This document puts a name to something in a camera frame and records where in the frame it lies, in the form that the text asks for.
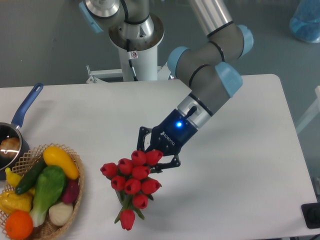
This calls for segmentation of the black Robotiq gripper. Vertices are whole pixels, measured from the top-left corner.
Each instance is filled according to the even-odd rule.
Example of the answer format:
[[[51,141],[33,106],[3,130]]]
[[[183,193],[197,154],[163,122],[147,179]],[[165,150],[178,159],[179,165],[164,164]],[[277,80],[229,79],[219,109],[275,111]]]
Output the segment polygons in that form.
[[[159,150],[162,153],[149,154],[149,166],[151,173],[161,173],[164,169],[177,168],[181,165],[179,152],[198,129],[191,124],[188,118],[196,112],[191,108],[185,116],[174,109],[159,125],[153,129],[141,126],[138,132],[137,151],[150,152]],[[151,133],[150,145],[145,148],[146,136]],[[173,156],[167,163],[159,163],[163,156]]]

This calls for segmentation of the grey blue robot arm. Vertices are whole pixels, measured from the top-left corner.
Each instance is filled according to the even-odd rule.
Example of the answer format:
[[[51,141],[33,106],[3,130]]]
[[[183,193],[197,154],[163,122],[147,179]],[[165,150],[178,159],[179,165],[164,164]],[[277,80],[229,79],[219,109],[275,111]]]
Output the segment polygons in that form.
[[[164,36],[161,20],[150,12],[147,0],[83,0],[79,8],[91,28],[107,31],[117,47],[123,80],[155,81],[161,74],[181,80],[190,94],[159,125],[139,129],[131,159],[122,159],[121,171],[147,168],[151,173],[180,166],[185,143],[239,90],[240,74],[230,61],[248,53],[251,31],[236,25],[222,0],[192,0],[207,43],[197,50],[177,47],[166,65],[158,68],[158,45]]]

